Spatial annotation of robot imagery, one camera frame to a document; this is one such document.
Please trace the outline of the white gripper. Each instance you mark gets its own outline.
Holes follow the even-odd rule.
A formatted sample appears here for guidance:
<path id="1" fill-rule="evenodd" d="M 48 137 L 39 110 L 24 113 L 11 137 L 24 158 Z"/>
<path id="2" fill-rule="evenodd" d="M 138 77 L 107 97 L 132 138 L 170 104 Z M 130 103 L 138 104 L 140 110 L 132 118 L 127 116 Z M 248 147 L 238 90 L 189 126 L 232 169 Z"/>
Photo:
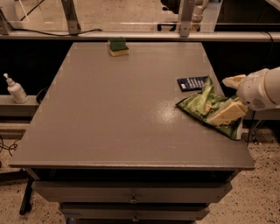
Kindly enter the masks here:
<path id="1" fill-rule="evenodd" d="M 206 119 L 208 124 L 220 126 L 235 121 L 246 115 L 248 107 L 254 111 L 277 108 L 277 68 L 264 68 L 248 76 L 239 74 L 227 77 L 222 83 L 228 88 L 237 89 L 236 94 L 241 101 L 227 100 Z"/>

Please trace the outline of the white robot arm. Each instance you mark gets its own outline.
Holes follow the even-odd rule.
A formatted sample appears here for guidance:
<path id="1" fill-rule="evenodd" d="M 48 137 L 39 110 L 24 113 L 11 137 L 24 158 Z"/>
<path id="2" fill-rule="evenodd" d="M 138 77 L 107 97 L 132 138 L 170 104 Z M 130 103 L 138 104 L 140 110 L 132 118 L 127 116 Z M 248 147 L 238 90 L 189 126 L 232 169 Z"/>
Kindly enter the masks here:
<path id="1" fill-rule="evenodd" d="M 231 123 L 248 110 L 262 111 L 280 105 L 280 67 L 225 78 L 222 83 L 236 90 L 236 97 L 226 102 L 206 122 L 213 126 Z"/>

